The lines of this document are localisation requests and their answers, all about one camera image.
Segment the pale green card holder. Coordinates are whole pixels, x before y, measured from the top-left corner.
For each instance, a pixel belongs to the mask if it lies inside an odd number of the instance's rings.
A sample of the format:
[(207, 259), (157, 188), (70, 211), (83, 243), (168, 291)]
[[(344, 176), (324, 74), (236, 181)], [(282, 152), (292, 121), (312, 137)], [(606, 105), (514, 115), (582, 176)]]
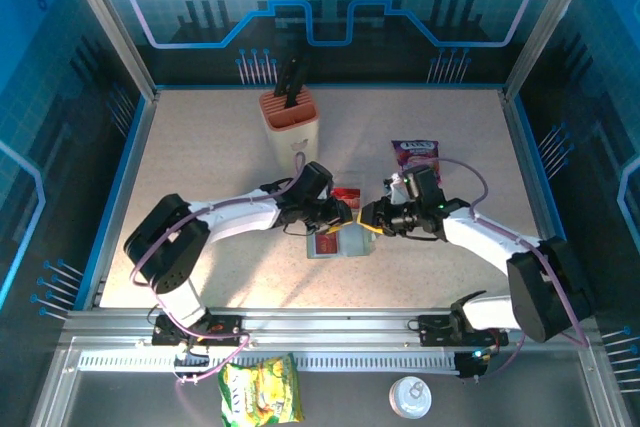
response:
[(375, 235), (359, 224), (352, 223), (338, 232), (339, 251), (336, 255), (316, 256), (313, 252), (314, 235), (307, 238), (307, 258), (308, 259), (331, 259), (342, 257), (368, 256), (373, 250)]

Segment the purple berries candy bag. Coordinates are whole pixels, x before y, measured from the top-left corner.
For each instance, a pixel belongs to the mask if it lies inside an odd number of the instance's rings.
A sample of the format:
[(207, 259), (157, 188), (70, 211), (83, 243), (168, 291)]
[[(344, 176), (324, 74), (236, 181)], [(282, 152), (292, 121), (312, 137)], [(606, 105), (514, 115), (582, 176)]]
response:
[(401, 171), (410, 168), (427, 165), (434, 171), (438, 182), (441, 181), (439, 157), (439, 142), (434, 140), (392, 140), (392, 148), (396, 162)]

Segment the cream knife block terracotta top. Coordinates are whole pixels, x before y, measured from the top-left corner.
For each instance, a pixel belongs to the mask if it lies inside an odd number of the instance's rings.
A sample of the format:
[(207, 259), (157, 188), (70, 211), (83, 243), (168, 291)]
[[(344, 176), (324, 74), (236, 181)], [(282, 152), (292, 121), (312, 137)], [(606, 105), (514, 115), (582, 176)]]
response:
[(303, 152), (306, 161), (318, 158), (319, 113), (306, 86), (297, 95), (295, 106), (286, 108), (286, 100), (286, 95), (276, 97), (267, 92), (260, 96), (259, 106), (277, 164), (292, 176), (296, 153)]

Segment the black controller box green light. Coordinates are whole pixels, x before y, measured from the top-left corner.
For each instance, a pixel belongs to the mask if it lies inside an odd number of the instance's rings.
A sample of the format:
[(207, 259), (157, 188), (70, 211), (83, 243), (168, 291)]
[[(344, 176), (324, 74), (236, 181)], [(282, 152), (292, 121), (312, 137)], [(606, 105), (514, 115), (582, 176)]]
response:
[(484, 376), (494, 354), (495, 349), (493, 347), (475, 349), (469, 352), (456, 352), (454, 354), (454, 366), (458, 372), (457, 377), (462, 380), (474, 380)]

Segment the white tin can pull tab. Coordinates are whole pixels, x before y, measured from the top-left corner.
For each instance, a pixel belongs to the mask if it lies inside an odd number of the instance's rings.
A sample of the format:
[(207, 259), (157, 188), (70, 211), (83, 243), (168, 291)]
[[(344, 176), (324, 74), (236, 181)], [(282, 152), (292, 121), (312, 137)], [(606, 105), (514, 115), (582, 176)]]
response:
[(424, 417), (432, 406), (432, 393), (426, 382), (415, 376), (406, 376), (393, 383), (389, 390), (392, 410), (405, 419)]

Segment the yellow green candy bag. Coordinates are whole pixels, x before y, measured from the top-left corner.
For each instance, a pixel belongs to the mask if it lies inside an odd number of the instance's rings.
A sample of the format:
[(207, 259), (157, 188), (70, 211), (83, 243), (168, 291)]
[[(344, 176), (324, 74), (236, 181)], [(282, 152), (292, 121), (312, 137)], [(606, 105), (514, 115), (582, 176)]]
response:
[(265, 427), (305, 419), (297, 364), (289, 353), (218, 373), (224, 427)]

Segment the aluminium mounting rail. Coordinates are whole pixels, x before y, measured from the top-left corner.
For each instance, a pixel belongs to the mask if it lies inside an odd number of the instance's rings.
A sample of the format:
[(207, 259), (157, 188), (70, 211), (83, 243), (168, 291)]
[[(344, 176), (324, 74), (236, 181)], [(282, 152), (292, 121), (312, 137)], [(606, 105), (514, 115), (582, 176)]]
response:
[[(94, 309), (72, 312), (62, 328), (63, 340), (89, 345), (151, 344), (159, 310)], [(484, 347), (423, 347), (417, 332), (420, 315), (447, 315), (447, 309), (239, 309), (213, 308), (214, 315), (242, 317), (253, 351), (382, 352)]]

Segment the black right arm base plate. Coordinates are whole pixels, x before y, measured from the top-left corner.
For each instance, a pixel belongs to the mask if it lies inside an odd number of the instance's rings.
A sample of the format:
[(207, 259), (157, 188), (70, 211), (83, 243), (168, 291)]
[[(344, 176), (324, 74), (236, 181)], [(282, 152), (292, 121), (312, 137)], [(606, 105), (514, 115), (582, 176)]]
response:
[(417, 317), (417, 332), (423, 347), (502, 347), (509, 344), (506, 332), (471, 329), (455, 313), (420, 315)]

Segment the black handled knife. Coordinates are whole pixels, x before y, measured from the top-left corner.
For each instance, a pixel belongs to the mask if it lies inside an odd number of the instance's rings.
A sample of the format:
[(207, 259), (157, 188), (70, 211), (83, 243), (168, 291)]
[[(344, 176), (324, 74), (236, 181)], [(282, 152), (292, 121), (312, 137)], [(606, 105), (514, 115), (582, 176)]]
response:
[(300, 64), (301, 58), (299, 55), (290, 55), (280, 64), (273, 91), (275, 97), (281, 97), (289, 92), (298, 77)]
[(285, 109), (294, 107), (298, 104), (297, 96), (306, 82), (309, 65), (310, 58), (308, 56), (295, 58), (291, 61), (293, 70), (286, 91)]

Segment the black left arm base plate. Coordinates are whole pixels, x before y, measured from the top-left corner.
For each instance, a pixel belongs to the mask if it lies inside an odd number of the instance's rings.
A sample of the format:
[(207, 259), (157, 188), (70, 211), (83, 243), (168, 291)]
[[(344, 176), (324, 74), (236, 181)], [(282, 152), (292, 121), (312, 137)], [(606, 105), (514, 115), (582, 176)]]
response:
[(154, 324), (153, 346), (222, 347), (240, 345), (242, 317), (207, 313), (188, 328), (178, 327), (166, 314), (159, 315)]

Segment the aluminium frame post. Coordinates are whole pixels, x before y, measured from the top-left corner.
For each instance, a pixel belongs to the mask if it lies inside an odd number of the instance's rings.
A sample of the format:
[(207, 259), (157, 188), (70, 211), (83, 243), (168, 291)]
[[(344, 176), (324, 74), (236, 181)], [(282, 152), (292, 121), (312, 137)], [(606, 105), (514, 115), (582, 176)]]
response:
[(153, 101), (155, 83), (111, 0), (86, 1), (141, 95)]
[(505, 83), (506, 104), (514, 101), (572, 1), (548, 0), (545, 4)]

